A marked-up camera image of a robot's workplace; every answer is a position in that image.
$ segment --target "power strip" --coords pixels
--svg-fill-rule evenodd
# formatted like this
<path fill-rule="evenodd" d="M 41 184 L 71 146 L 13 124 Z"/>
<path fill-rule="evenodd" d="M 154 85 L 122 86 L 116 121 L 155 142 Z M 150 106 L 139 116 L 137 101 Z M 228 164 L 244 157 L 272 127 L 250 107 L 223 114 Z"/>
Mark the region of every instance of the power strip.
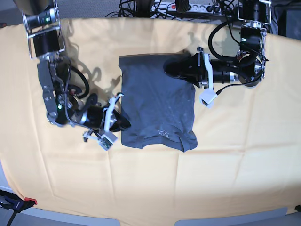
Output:
<path fill-rule="evenodd" d="M 159 0 L 155 1 L 152 11 L 154 12 L 159 4 Z M 166 10 L 166 13 L 180 18 L 198 18 L 204 16 L 204 19 L 218 19 L 223 16 L 222 11 L 218 7 L 204 4 L 189 4 L 189 10 L 185 13 L 178 13 L 175 3 L 162 2 L 159 6 L 160 10 Z"/>

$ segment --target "yellow tablecloth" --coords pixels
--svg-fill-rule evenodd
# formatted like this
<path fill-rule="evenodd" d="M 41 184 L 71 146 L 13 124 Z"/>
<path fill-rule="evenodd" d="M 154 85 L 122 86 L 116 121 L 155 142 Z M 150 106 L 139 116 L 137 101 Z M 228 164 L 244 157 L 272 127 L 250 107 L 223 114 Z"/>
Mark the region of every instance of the yellow tablecloth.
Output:
<path fill-rule="evenodd" d="M 119 56 L 198 46 L 208 52 L 213 28 L 159 19 L 63 22 L 69 56 L 105 100 L 121 90 Z M 255 89 L 228 88 L 210 110 L 199 103 L 198 89 L 198 147 L 182 153 L 163 145 L 128 148 L 120 139 L 107 152 L 84 143 L 83 128 L 50 125 L 23 26 L 0 29 L 0 40 L 0 159 L 14 192 L 37 199 L 37 208 L 123 226 L 173 226 L 282 207 L 293 212 L 301 204 L 299 41 L 267 36 L 270 62 Z M 226 29 L 214 46 L 224 55 L 238 50 Z"/>

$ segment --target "gray t-shirt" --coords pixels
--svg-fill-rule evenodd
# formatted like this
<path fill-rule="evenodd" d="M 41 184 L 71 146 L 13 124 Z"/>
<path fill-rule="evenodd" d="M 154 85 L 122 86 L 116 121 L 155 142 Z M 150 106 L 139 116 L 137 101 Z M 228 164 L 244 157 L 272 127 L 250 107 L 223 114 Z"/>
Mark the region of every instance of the gray t-shirt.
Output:
<path fill-rule="evenodd" d="M 192 132 L 194 95 L 192 84 L 165 74 L 167 62 L 187 54 L 139 55 L 119 58 L 122 70 L 121 114 L 131 123 L 122 131 L 121 143 L 143 148 L 151 144 L 183 152 L 197 147 Z"/>

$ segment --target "black cable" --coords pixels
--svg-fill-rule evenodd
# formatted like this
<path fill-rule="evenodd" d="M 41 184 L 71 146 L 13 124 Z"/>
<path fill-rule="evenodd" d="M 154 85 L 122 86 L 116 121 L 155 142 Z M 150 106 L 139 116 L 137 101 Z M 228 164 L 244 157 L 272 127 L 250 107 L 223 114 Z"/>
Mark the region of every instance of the black cable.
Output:
<path fill-rule="evenodd" d="M 240 42 L 237 41 L 237 40 L 234 38 L 233 34 L 232 34 L 232 29 L 231 29 L 230 22 L 229 22 L 229 20 L 228 20 L 227 15 L 225 15 L 225 18 L 226 18 L 226 21 L 228 22 L 228 27 L 229 27 L 229 32 L 230 32 L 231 38 L 232 38 L 238 45 L 240 45 Z"/>
<path fill-rule="evenodd" d="M 119 6 L 118 6 L 119 8 L 120 8 L 120 11 L 119 11 L 119 13 L 123 13 L 123 16 L 124 16 L 124 10 L 123 10 L 123 7 L 122 7 L 122 0 L 120 0 L 120 4 L 119 4 Z"/>
<path fill-rule="evenodd" d="M 118 16 L 118 13 L 113 14 L 112 16 L 110 16 L 110 18 L 112 18 L 114 16 Z"/>
<path fill-rule="evenodd" d="M 123 12 L 123 17 L 128 17 L 129 15 L 134 16 L 134 15 L 133 15 L 133 12 L 132 12 L 131 10 L 129 10 L 129 9 L 127 9 L 127 8 L 123 8 L 122 10 L 120 10 L 120 11 L 118 12 L 118 17 L 121 17 L 121 16 L 122 16 L 121 12 Z"/>
<path fill-rule="evenodd" d="M 76 67 L 71 66 L 71 70 L 74 71 L 84 82 L 85 84 L 85 92 L 82 95 L 77 96 L 78 99 L 85 98 L 90 92 L 90 86 L 88 80 L 85 78 L 82 72 L 80 72 Z"/>
<path fill-rule="evenodd" d="M 173 4 L 175 4 L 175 2 L 173 2 L 173 3 L 170 3 L 168 6 L 167 6 L 167 10 L 168 10 L 168 8 L 169 8 L 169 6 L 171 6 L 171 5 L 173 5 Z"/>
<path fill-rule="evenodd" d="M 257 82 L 257 81 L 259 81 L 259 80 L 261 79 L 262 74 L 263 74 L 263 71 L 260 72 L 260 74 L 258 75 L 257 79 L 255 79 L 255 80 L 253 80 L 253 81 L 250 81 L 250 82 L 245 82 L 245 83 L 240 83 L 240 84 L 230 84 L 230 85 L 228 85 L 228 86 L 225 86 L 225 87 L 221 88 L 219 91 L 217 91 L 216 94 L 217 94 L 217 95 L 220 95 L 220 93 L 221 93 L 224 89 L 226 89 L 226 88 L 228 88 L 228 87 L 231 87 L 231 86 L 245 86 L 245 85 L 253 84 L 253 83 L 255 83 L 255 82 Z"/>
<path fill-rule="evenodd" d="M 71 84 L 70 84 L 70 85 L 68 86 L 68 90 L 70 90 L 70 89 L 75 90 L 75 94 L 79 94 L 79 93 L 82 92 L 81 88 L 78 87 L 78 86 L 76 86 L 76 85 L 71 85 Z"/>
<path fill-rule="evenodd" d="M 249 56 L 246 56 L 240 60 L 240 62 L 237 64 L 238 67 L 248 67 L 251 64 L 255 62 L 257 59 L 257 54 L 254 52 L 251 52 Z"/>
<path fill-rule="evenodd" d="M 250 47 L 248 47 L 247 45 L 245 45 L 244 43 L 241 43 L 241 45 L 244 45 L 244 47 L 246 47 L 247 49 L 249 49 L 250 51 L 252 51 L 252 52 L 254 52 L 254 53 L 256 53 L 257 55 L 260 55 L 260 56 L 262 56 L 262 58 L 263 58 L 263 60 L 264 61 L 266 61 L 266 62 L 268 62 L 269 60 L 262 54 L 262 53 L 259 53 L 259 52 L 257 52 L 256 50 L 254 50 L 254 49 L 252 49 L 252 48 L 250 48 Z"/>
<path fill-rule="evenodd" d="M 74 122 L 72 119 L 70 119 L 69 117 L 69 114 L 68 114 L 68 86 L 69 86 L 69 81 L 70 81 L 70 77 L 71 77 L 71 71 L 72 71 L 72 63 L 71 63 L 71 60 L 70 58 L 68 58 L 67 56 L 63 56 L 63 58 L 65 58 L 66 60 L 68 60 L 69 62 L 69 70 L 68 70 L 68 78 L 67 78 L 67 81 L 66 81 L 66 85 L 64 87 L 64 90 L 63 90 L 63 93 L 65 94 L 65 116 L 67 118 L 67 120 L 71 123 L 71 124 L 74 124 L 74 125 L 77 125 L 77 126 L 81 126 L 81 127 L 84 127 L 90 131 L 92 131 L 98 138 L 101 138 L 101 135 L 97 132 L 97 130 L 95 129 L 92 129 L 88 126 L 85 126 L 85 125 L 82 125 L 82 124 L 79 124 L 77 122 Z"/>
<path fill-rule="evenodd" d="M 267 29 L 267 32 L 268 32 L 268 33 L 271 33 L 271 34 L 273 33 L 273 30 L 272 30 L 272 26 L 271 26 L 271 25 L 270 25 L 270 26 L 264 25 L 264 28 Z"/>
<path fill-rule="evenodd" d="M 232 1 L 223 0 L 220 2 L 220 4 L 222 3 L 222 5 L 224 6 L 223 11 L 227 12 L 227 9 L 229 9 L 232 16 L 234 16 L 234 9 L 235 9 L 235 6 L 233 4 L 234 1 L 235 0 L 232 0 Z"/>
<path fill-rule="evenodd" d="M 130 2 L 132 2 L 132 1 L 134 1 L 134 0 L 128 0 L 128 1 L 124 1 L 124 2 L 122 2 L 122 0 L 120 0 L 120 4 L 118 5 L 118 7 L 119 7 L 120 9 L 122 9 L 122 8 L 123 8 L 123 7 L 122 7 L 123 4 L 130 3 Z"/>
<path fill-rule="evenodd" d="M 273 29 L 272 29 L 272 25 L 270 24 L 269 25 L 269 32 L 271 33 L 271 34 L 273 34 L 274 32 L 273 32 Z"/>
<path fill-rule="evenodd" d="M 136 7 L 136 0 L 134 0 L 134 3 L 133 3 L 133 11 L 135 12 L 135 15 L 137 14 L 137 7 Z"/>
<path fill-rule="evenodd" d="M 107 14 L 105 17 L 108 17 L 108 16 L 111 15 L 112 13 L 118 13 L 118 12 L 111 12 L 111 13 Z"/>
<path fill-rule="evenodd" d="M 275 20 L 276 20 L 276 21 L 274 21 L 274 22 L 275 22 L 275 24 L 278 26 L 278 17 L 277 17 L 275 8 L 276 8 L 276 6 L 274 6 L 274 8 L 273 8 L 273 11 L 274 11 L 274 17 L 275 17 Z"/>
<path fill-rule="evenodd" d="M 161 2 L 162 2 L 162 0 L 160 0 L 160 2 L 159 2 L 159 4 L 158 4 L 157 8 L 155 9 L 154 14 L 156 14 L 156 12 L 158 12 L 158 9 L 159 9 L 159 6 L 160 6 Z"/>
<path fill-rule="evenodd" d="M 278 26 L 278 23 L 277 23 L 277 21 L 275 20 L 274 17 L 272 17 L 272 21 L 274 21 L 274 23 Z"/>
<path fill-rule="evenodd" d="M 209 35 L 209 38 L 208 38 L 208 47 L 209 47 L 209 50 L 210 52 L 212 53 L 213 56 L 215 56 L 217 59 L 219 60 L 222 60 L 222 61 L 231 61 L 231 62 L 234 62 L 237 60 L 236 56 L 222 56 L 220 54 L 218 54 L 215 49 L 213 48 L 213 45 L 212 45 L 212 40 L 213 40 L 213 37 L 214 35 L 221 29 L 223 28 L 224 26 L 228 25 L 229 23 L 232 23 L 234 21 L 237 21 L 238 19 L 236 18 L 232 18 L 231 20 L 229 21 L 226 21 L 226 22 L 223 22 L 221 23 L 220 25 L 218 25 L 212 32 L 211 34 Z"/>
<path fill-rule="evenodd" d="M 233 5 L 233 2 L 234 2 L 235 0 L 232 0 L 232 1 L 228 1 L 229 2 L 229 4 L 227 5 L 227 4 L 225 4 L 225 6 L 227 7 L 227 8 L 229 8 L 231 11 L 232 11 L 232 13 L 234 13 L 234 5 Z M 220 13 L 224 13 L 224 12 L 226 12 L 227 10 L 226 9 L 224 9 L 224 10 L 222 10 Z M 193 21 L 193 20 L 197 20 L 197 19 L 201 19 L 201 18 L 204 18 L 204 17 L 208 17 L 208 15 L 204 15 L 204 16 L 200 16 L 200 17 L 197 17 L 197 18 L 193 18 L 193 19 L 189 19 L 189 20 L 186 20 L 186 21 Z"/>
<path fill-rule="evenodd" d="M 85 113 L 85 111 L 87 111 L 88 108 L 89 108 L 90 106 L 97 104 L 97 99 L 98 99 L 97 94 L 96 94 L 96 93 L 92 93 L 92 94 L 87 98 L 86 103 L 85 103 L 85 106 L 84 106 L 82 109 L 80 109 L 78 112 L 76 112 L 76 114 L 77 114 L 78 116 L 80 116 L 80 115 L 82 115 L 83 113 Z"/>
<path fill-rule="evenodd" d="M 129 8 L 130 10 L 132 10 L 131 5 L 130 5 L 129 2 L 127 3 L 127 6 L 128 6 L 128 8 Z"/>

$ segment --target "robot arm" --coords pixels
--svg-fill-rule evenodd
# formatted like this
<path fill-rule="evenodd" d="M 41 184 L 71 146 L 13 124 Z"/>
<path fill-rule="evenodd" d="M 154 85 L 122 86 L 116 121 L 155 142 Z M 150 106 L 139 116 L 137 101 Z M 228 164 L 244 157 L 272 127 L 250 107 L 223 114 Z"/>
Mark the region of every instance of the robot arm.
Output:
<path fill-rule="evenodd" d="M 105 106 L 98 103 L 97 94 L 88 96 L 88 81 L 63 54 L 65 44 L 56 0 L 14 1 L 23 11 L 30 57 L 40 60 L 37 65 L 38 76 L 48 121 L 59 127 L 66 124 L 84 127 L 88 129 L 83 134 L 85 142 L 89 138 L 94 139 L 103 149 L 108 150 L 117 140 L 113 132 L 130 127 L 129 121 L 114 110 L 122 93 L 111 97 Z M 70 78 L 74 74 L 85 84 L 84 91 L 70 84 Z"/>
<path fill-rule="evenodd" d="M 256 86 L 265 77 L 265 26 L 271 21 L 271 1 L 243 0 L 242 7 L 238 9 L 237 18 L 227 19 L 217 26 L 209 36 L 208 46 L 217 60 L 209 61 L 209 54 L 203 48 L 198 53 L 180 62 L 173 62 L 165 67 L 167 75 L 175 79 L 183 79 L 204 87 L 200 101 L 210 108 L 213 100 L 228 86 L 214 92 L 213 83 L 232 83 L 248 87 Z M 222 56 L 213 48 L 213 37 L 223 27 L 241 20 L 239 51 L 236 56 Z"/>

